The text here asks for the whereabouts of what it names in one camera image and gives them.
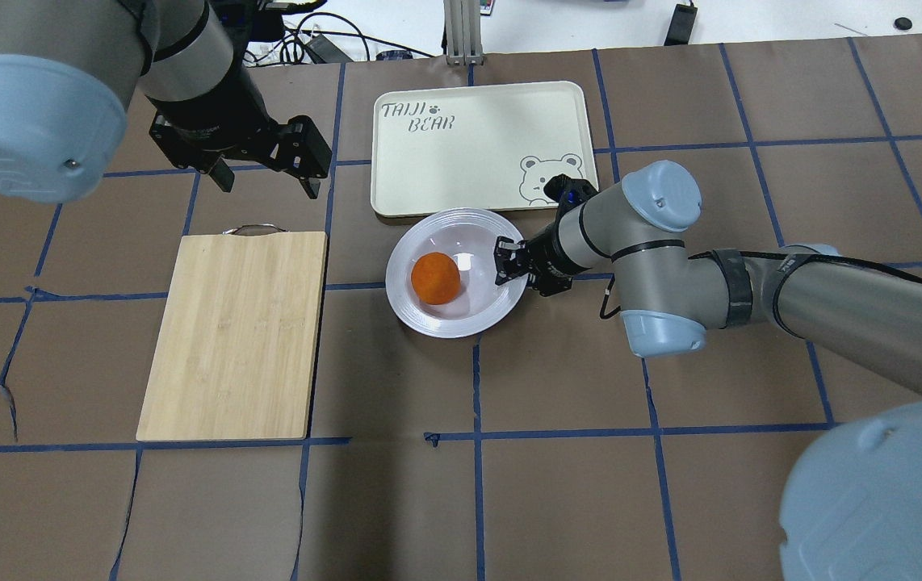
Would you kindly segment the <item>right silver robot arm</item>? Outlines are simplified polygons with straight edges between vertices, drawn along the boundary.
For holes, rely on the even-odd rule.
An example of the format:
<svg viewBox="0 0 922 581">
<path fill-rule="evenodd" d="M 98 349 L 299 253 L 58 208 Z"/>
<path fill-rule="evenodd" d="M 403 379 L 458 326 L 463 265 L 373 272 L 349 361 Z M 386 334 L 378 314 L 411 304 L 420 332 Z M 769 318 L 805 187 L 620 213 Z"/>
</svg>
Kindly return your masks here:
<svg viewBox="0 0 922 581">
<path fill-rule="evenodd" d="M 689 255 L 702 196 L 658 161 L 604 191 L 557 175 L 555 220 L 529 240 L 499 236 L 497 283 L 541 295 L 609 261 L 635 356 L 697 352 L 706 334 L 769 321 L 787 335 L 921 396 L 812 442 L 790 471 L 779 523 L 786 580 L 922 580 L 922 278 L 825 245 Z"/>
</svg>

